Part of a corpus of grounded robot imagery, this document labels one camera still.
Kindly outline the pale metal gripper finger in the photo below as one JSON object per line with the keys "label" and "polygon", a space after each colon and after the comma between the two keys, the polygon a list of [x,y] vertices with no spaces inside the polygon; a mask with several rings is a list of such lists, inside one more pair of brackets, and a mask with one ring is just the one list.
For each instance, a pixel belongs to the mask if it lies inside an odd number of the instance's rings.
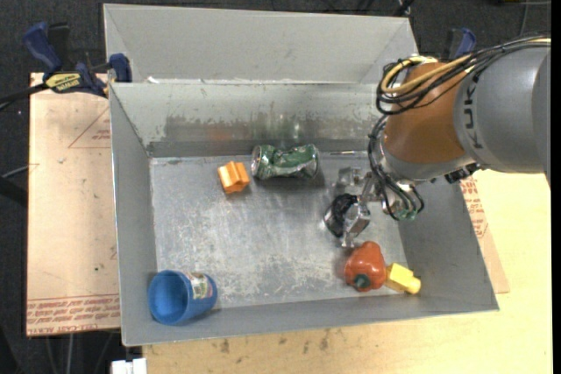
{"label": "pale metal gripper finger", "polygon": [[353,204],[344,213],[342,246],[353,247],[355,238],[363,232],[371,220],[371,214],[364,204]]}
{"label": "pale metal gripper finger", "polygon": [[365,172],[358,166],[338,170],[336,188],[340,191],[361,191],[365,185]]}

